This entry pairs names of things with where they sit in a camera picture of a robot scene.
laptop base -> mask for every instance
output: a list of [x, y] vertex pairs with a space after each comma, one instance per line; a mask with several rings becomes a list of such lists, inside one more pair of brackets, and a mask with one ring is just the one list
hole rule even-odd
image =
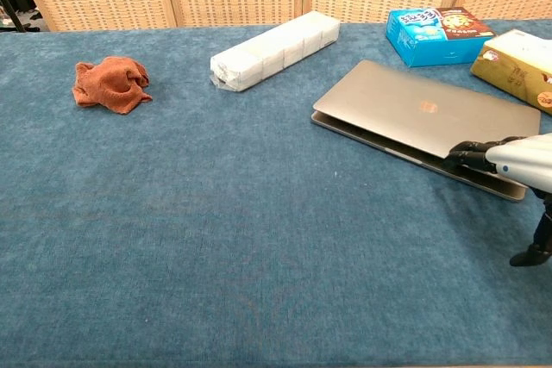
[[487, 172], [477, 172], [465, 166], [457, 166], [454, 168], [445, 167], [443, 164], [444, 160], [435, 155], [425, 153], [395, 140], [390, 140], [383, 135], [358, 128], [320, 111], [315, 111], [311, 116], [311, 120], [317, 125], [345, 135], [363, 144], [368, 144], [370, 147], [377, 148], [380, 151], [395, 155], [401, 159], [432, 170], [433, 172], [438, 172], [449, 178], [488, 191], [507, 200], [519, 202], [525, 197], [527, 187], [508, 180], [507, 178], [500, 178], [499, 176]]

tissue pack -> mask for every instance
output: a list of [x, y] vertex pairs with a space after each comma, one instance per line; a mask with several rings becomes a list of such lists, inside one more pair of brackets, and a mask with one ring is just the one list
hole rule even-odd
[[335, 42], [340, 21], [315, 10], [210, 59], [219, 88], [242, 91]]
[[485, 42], [471, 72], [552, 115], [552, 41], [513, 29]]

tissue box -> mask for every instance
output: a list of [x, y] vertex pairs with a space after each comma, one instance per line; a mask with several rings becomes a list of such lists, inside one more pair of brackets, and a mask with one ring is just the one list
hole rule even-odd
[[213, 56], [211, 80], [246, 90], [335, 42], [339, 27], [339, 20], [313, 10]]
[[471, 72], [552, 115], [552, 41], [511, 30], [485, 42]]
[[407, 66], [471, 64], [494, 35], [464, 8], [392, 10], [386, 28]]

robot finger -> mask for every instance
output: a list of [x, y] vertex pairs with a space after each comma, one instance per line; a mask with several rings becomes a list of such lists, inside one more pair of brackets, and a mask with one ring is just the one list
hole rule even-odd
[[456, 144], [450, 149], [450, 152], [469, 151], [472, 153], [485, 153], [489, 148], [495, 147], [500, 144], [500, 141], [463, 141], [460, 144]]
[[496, 173], [496, 165], [485, 158], [485, 153], [472, 151], [451, 151], [443, 162], [445, 167], [453, 168], [458, 165], [466, 165], [482, 172]]
[[523, 138], [527, 138], [527, 137], [517, 137], [517, 136], [506, 137], [500, 142], [500, 144], [505, 144], [506, 142], [515, 141], [515, 140], [522, 140]]

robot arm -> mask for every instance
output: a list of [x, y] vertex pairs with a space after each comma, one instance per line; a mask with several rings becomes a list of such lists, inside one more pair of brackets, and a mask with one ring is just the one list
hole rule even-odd
[[544, 214], [526, 252], [510, 259], [512, 266], [541, 265], [552, 256], [552, 134], [508, 137], [502, 141], [463, 141], [454, 146], [445, 165], [466, 165], [527, 185], [544, 201]]
[[539, 194], [552, 193], [552, 134], [486, 143], [464, 141], [450, 150], [445, 163], [496, 173]]

